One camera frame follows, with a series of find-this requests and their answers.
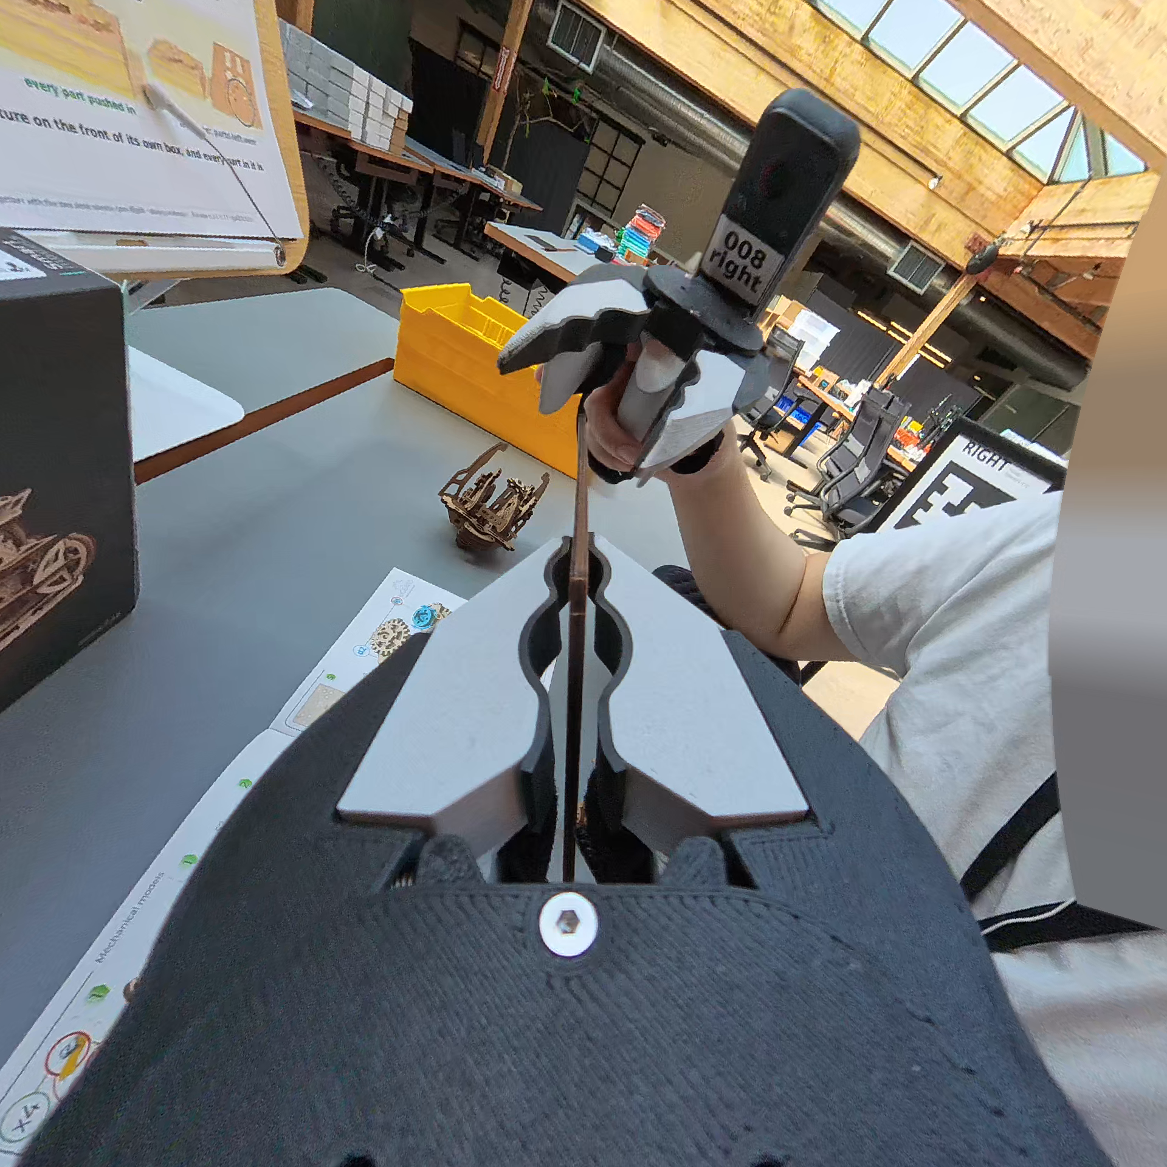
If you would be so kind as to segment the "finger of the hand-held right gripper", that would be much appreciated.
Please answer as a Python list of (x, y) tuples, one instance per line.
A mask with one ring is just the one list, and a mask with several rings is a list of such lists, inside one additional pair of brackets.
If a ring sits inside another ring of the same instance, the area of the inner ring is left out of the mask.
[(674, 385), (649, 422), (637, 474), (656, 474), (706, 446), (734, 414), (741, 364), (724, 353), (699, 351), (688, 384)]
[(537, 408), (544, 415), (605, 385), (648, 317), (645, 276), (643, 268), (590, 266), (503, 343), (498, 371), (540, 367)]

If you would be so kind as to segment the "yellow plastic bin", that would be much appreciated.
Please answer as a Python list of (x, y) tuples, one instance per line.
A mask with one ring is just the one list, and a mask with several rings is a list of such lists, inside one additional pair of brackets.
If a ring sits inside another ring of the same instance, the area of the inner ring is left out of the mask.
[(499, 373), (497, 357), (526, 321), (510, 306), (473, 293), (470, 284), (431, 284), (400, 293), (395, 380), (576, 477), (574, 408), (538, 410), (532, 369)]

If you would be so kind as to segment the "plywood parts sheet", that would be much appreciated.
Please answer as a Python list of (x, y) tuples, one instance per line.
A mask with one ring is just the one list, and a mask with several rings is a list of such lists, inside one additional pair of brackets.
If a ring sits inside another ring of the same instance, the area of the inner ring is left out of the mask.
[(562, 799), (564, 883), (576, 880), (576, 821), (578, 810), (582, 727), (584, 667), (586, 656), (586, 607), (589, 596), (590, 541), (588, 519), (588, 446), (584, 404), (576, 412), (576, 493), (566, 574), (565, 745)]

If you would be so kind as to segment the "person's right forearm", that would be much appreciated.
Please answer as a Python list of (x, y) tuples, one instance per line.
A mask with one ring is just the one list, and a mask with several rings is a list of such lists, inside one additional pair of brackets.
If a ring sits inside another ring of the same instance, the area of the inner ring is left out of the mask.
[(822, 594), (829, 554), (808, 553), (759, 503), (727, 426), (707, 464), (663, 474), (695, 582), (719, 621), (766, 655), (850, 661)]

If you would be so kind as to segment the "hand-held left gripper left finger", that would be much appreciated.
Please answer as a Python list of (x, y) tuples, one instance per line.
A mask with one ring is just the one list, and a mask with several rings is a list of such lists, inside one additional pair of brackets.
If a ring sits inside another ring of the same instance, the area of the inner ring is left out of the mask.
[(502, 883), (546, 883), (557, 833), (549, 678), (565, 661), (572, 540), (546, 545), (427, 635), (337, 812), (463, 838)]

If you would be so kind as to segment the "open instruction booklet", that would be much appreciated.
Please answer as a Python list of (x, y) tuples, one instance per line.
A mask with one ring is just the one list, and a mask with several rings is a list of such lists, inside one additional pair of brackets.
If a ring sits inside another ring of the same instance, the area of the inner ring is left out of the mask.
[(395, 566), (269, 726), (211, 782), (4, 1063), (2, 1164), (18, 1161), (105, 1042), (183, 884), (249, 789), (372, 668), (462, 602), (458, 594)]

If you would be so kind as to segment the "stack of coloured boxes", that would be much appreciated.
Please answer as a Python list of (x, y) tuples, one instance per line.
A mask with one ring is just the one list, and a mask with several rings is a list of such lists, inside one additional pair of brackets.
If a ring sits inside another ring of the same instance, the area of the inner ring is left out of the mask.
[(651, 266), (664, 218), (651, 206), (641, 203), (631, 218), (617, 229), (615, 258), (633, 266)]

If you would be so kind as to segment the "black model kit box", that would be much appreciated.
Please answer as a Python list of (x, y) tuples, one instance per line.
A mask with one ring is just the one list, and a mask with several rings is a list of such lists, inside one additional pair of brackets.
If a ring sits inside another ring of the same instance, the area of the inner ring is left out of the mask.
[(1, 708), (138, 602), (124, 305), (1, 230)]

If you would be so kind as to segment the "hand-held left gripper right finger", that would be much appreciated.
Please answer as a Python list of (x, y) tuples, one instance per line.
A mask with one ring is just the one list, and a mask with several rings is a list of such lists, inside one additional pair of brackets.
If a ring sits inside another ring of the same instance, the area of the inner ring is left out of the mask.
[(590, 873), (652, 877), (691, 837), (802, 821), (809, 805), (724, 632), (604, 537), (590, 540), (597, 696)]

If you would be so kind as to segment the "partly built wooden model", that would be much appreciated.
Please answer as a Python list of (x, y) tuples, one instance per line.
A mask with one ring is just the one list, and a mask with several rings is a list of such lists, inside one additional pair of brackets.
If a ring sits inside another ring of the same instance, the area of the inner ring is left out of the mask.
[(499, 486), (502, 470), (483, 471), (483, 466), (507, 447), (505, 440), (489, 446), (439, 490), (439, 501), (455, 531), (455, 544), (466, 552), (513, 550), (517, 533), (533, 515), (549, 483), (549, 474), (544, 473), (537, 485), (509, 477)]

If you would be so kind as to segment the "person's right hand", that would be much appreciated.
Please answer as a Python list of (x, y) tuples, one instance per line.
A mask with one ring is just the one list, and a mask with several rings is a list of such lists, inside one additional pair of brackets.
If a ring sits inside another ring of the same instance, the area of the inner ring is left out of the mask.
[(593, 388), (582, 402), (585, 412), (585, 440), (589, 455), (608, 470), (629, 474), (636, 469), (644, 442), (619, 420), (620, 402), (639, 357), (637, 343), (627, 345), (620, 367), (611, 379)]

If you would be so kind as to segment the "person in white shirt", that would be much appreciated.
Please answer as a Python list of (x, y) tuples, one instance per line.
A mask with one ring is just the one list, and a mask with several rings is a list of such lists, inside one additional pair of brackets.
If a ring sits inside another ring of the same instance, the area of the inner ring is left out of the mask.
[[(860, 742), (956, 877), (1055, 771), (1047, 637), (1062, 494), (904, 530), (826, 558), (826, 617), (899, 684)], [(1116, 1164), (1165, 1160), (1164, 932), (1071, 937), (1078, 911), (1054, 813), (974, 896), (1014, 1011)]]

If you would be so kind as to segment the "printed instruction sheet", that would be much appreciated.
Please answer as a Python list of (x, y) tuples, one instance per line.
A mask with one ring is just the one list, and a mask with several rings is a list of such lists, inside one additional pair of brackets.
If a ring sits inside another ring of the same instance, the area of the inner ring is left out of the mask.
[(4, 1), (13, 229), (301, 237), (250, 1)]

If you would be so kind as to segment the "stack of white boxes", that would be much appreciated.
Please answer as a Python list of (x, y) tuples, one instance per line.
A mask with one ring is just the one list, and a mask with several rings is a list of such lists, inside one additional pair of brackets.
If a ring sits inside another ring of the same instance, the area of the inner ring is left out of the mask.
[(412, 99), (292, 22), (278, 26), (293, 103), (359, 143), (403, 154)]

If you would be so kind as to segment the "black and white marker sign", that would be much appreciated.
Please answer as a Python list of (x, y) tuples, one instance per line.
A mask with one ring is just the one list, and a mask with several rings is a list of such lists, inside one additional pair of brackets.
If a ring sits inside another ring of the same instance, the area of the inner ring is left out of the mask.
[(1063, 487), (1067, 462), (1013, 430), (998, 432), (960, 416), (864, 531), (903, 530), (928, 521)]

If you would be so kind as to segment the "white document stand with sheet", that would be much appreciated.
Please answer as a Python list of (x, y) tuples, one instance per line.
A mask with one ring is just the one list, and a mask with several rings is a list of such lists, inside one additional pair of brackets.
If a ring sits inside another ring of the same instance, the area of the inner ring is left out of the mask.
[(65, 451), (101, 396), (135, 460), (237, 430), (239, 402), (134, 347), (96, 357), (73, 309), (18, 322), (67, 278), (134, 313), (187, 278), (285, 274), (306, 202), (274, 2), (1, 4), (2, 467)]

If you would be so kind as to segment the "black office chair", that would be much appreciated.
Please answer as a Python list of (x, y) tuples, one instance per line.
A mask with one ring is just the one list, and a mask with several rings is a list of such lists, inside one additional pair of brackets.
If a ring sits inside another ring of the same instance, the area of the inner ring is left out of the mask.
[(868, 389), (846, 432), (816, 462), (818, 485), (806, 490), (787, 483), (783, 514), (810, 509), (826, 526), (825, 535), (797, 529), (791, 531), (794, 542), (829, 550), (872, 522), (881, 503), (872, 499), (871, 491), (883, 477), (887, 451), (905, 414), (904, 402), (895, 393)]

